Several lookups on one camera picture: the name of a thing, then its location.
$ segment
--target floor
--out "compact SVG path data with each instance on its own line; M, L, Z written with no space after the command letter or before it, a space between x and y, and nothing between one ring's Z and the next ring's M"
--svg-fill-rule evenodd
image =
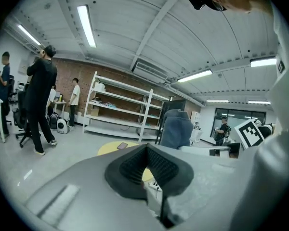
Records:
M0 184L20 203L24 203L38 188L73 164L97 156L104 144L121 140L137 142L96 133L82 134L82 126L76 125L68 134L59 134L53 130L58 141L56 147L51 147L42 135L41 141L46 154L40 156L33 152L34 144L31 139L20 148L20 139L17 140L14 135L18 132L18 127L14 124L8 127L11 135L6 143L2 143L0 139ZM209 145L200 142L197 146Z

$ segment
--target glass wall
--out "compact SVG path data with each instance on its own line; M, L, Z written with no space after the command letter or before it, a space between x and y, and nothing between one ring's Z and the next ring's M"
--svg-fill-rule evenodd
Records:
M258 119L262 124L265 123L265 112L256 112L248 110L230 110L230 109L216 109L215 110L215 119L211 131L211 137L214 137L215 128L220 128L222 125L222 117L225 116L228 118L228 125L231 128L240 125L248 119Z

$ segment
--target office chair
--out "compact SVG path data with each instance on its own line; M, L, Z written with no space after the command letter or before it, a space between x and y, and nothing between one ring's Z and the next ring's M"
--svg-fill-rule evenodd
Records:
M24 100L25 100L26 92L20 91L18 92L18 109L13 111L14 121L17 126L20 128L19 131L23 131L21 133L15 134L16 139L20 136L23 136L19 142L21 148L23 148L23 142L26 138L31 138L32 134L29 128L29 124L26 118L26 110L24 108Z
M8 81L8 100L9 100L9 102L10 102L10 99L12 98L12 96L15 95L14 83L15 83L14 76L10 75L10 78ZM6 123L10 123L10 125L12 125L12 121L6 120Z

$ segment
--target white ceiling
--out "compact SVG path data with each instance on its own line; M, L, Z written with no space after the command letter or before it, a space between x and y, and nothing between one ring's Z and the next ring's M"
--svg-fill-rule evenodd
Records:
M84 36L80 5L89 6L96 48ZM87 58L125 72L143 59L170 82L210 68L211 76L171 85L201 102L265 100L276 80L275 67L249 66L250 59L277 49L272 18L257 11L196 11L188 0L22 0L7 19L15 37L18 24L57 48L57 57ZM24 44L34 49L30 40Z

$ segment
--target brick wall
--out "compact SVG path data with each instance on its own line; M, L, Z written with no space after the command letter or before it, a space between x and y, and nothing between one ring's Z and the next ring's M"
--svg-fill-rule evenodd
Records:
M135 87L139 87L141 89L150 91L150 89L154 90L154 93L164 96L164 97L169 97L173 95L170 91L165 90L164 88L161 88L159 86L153 85L149 82L145 82L141 79L138 79L136 77L133 77L131 75L125 74L120 71L116 71L111 68L107 68L104 66L96 65L96 64L89 64L89 63L84 63L84 62L77 62L77 61L72 61L72 60L63 60L63 59L54 59L53 60L54 64L56 65L58 69L58 76L57 76L57 91L60 91L61 94L63 95L63 99L65 101L68 101L71 97L71 93L73 91L73 84L72 84L72 79L73 78L78 78L79 79L79 87L80 87L80 97L79 97L79 109L84 115L85 112L85 106L86 106L86 101L90 89L90 85L92 82L93 75L95 71L98 72L98 75L101 75L103 77L107 77L110 79L114 79ZM142 101L142 95L127 91L124 89L112 87L106 85L106 90L108 92L112 92L115 94L119 94L122 96L126 96L132 99L137 99ZM103 102L110 102L112 104L115 104L117 108L121 109L126 109L130 111L135 111L135 112L140 112L141 106L136 103L124 101L121 99L97 94L97 97L100 97ZM155 105L161 105L161 102L159 100L153 99L152 104ZM192 111L197 111L200 112L200 107L193 104L190 101L187 101L186 104L186 109L185 109L189 115L191 115ZM159 116L160 110L150 108L149 114L153 114L156 116ZM100 108L99 114L102 116L109 116L109 117L115 117L115 118L121 118L121 119L126 119L130 121L137 121L138 116L124 113L124 112L119 112L115 110L110 110L110 109L105 109L105 108ZM148 118L147 122L150 124L155 124L157 122L156 119Z

